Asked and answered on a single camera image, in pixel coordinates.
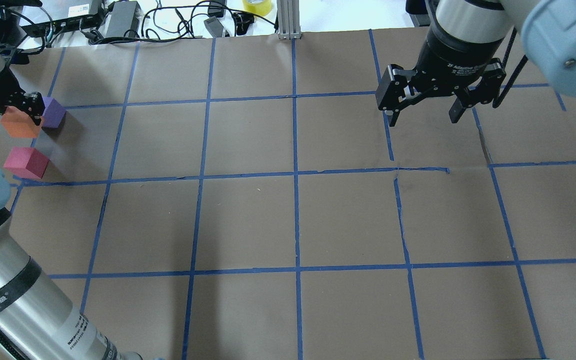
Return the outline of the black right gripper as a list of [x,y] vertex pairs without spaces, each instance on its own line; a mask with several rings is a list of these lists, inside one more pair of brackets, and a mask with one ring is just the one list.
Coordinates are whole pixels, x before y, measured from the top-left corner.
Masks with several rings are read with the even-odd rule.
[[381,76],[375,101],[388,126],[394,127],[404,109],[425,98],[456,96],[448,112],[453,125],[468,109],[493,102],[506,78],[501,59],[495,57],[505,37],[505,23],[491,31],[467,25],[465,34],[455,35],[432,18],[414,69],[389,64]]

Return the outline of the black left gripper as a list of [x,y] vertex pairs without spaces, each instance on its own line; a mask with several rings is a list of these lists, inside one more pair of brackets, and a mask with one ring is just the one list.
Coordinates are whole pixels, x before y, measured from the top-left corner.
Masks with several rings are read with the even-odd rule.
[[9,68],[0,72],[0,113],[7,107],[14,107],[25,112],[35,126],[40,126],[45,112],[45,102],[40,92],[25,93],[18,79]]

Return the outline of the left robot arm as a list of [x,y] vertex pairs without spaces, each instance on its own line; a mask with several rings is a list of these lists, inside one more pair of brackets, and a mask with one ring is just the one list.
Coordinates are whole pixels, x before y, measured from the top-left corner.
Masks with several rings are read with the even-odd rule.
[[[0,51],[0,116],[36,138],[46,118],[39,92],[27,92],[10,70],[25,52]],[[121,352],[89,321],[10,234],[11,186],[0,167],[0,351],[9,360],[139,360]]]

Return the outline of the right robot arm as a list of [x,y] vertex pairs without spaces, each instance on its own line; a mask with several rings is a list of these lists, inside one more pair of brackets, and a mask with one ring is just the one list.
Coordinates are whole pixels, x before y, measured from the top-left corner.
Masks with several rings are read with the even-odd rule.
[[528,62],[576,98],[576,0],[428,0],[425,10],[416,65],[389,64],[375,91],[390,126],[428,98],[455,97],[453,124],[477,104],[497,108]]

